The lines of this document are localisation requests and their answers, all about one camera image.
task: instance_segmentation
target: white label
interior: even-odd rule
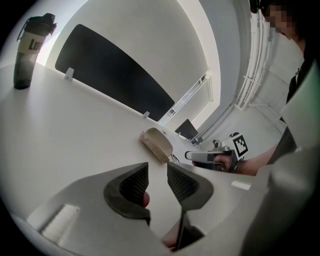
[[[38,54],[45,39],[45,36],[25,31],[21,37],[18,52],[23,54]]]
[[[243,183],[243,182],[238,181],[238,180],[234,180],[234,181],[232,181],[231,186],[234,186],[234,187],[242,189],[242,190],[249,190],[250,187],[251,187],[251,184]]]

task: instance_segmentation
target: white table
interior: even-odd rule
[[[163,236],[180,205],[161,164],[139,140],[165,131],[174,154],[196,150],[187,140],[76,80],[36,64],[29,89],[13,88],[14,66],[0,69],[0,186],[9,210],[23,219],[77,179],[148,162],[150,228]]]

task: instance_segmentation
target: person's arm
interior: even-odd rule
[[[258,155],[254,158],[241,161],[239,163],[239,166],[236,169],[236,173],[238,174],[244,174],[244,175],[252,175],[255,176],[259,170],[260,167],[265,166],[268,161],[270,160],[271,156],[276,150],[277,145],[270,148],[267,152],[262,153],[261,155]],[[214,161],[216,163],[222,163],[224,164],[228,169],[230,165],[230,157],[228,155],[217,155],[214,158]]]

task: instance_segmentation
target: white bracket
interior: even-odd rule
[[[142,117],[143,117],[143,118],[147,118],[149,115],[150,115],[150,112],[149,112],[149,111],[146,111],[146,112],[142,115]]]
[[[64,79],[71,82],[74,79],[74,72],[75,72],[75,70],[73,68],[69,67],[65,73]]]

